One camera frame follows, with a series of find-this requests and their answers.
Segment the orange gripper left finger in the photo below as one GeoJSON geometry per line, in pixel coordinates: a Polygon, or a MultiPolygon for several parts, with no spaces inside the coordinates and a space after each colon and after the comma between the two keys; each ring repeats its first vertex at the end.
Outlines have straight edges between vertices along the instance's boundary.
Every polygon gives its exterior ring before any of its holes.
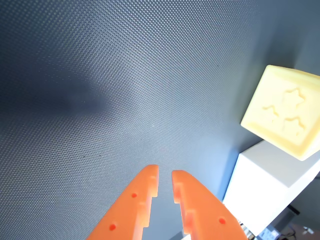
{"type": "Polygon", "coordinates": [[[89,240],[141,240],[158,196],[159,166],[145,166],[128,184],[89,235],[89,240]]]}

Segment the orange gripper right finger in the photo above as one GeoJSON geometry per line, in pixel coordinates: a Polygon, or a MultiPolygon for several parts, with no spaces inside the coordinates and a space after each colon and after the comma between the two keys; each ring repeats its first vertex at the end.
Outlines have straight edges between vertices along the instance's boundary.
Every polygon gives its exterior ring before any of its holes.
{"type": "Polygon", "coordinates": [[[238,220],[201,182],[184,170],[172,172],[173,199],[183,231],[192,240],[246,240],[238,220]]]}

